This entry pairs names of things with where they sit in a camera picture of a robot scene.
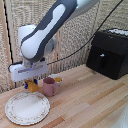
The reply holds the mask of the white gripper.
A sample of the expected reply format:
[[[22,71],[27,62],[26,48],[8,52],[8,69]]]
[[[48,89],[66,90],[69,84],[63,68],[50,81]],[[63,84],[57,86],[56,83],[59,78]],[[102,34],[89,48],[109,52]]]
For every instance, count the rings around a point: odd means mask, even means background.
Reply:
[[[26,67],[24,63],[17,62],[9,66],[11,79],[14,82],[25,80],[31,77],[39,76],[47,72],[48,66],[45,61],[33,63],[30,67]],[[33,79],[35,84],[38,84],[37,79]],[[25,89],[28,89],[28,83],[25,82]]]

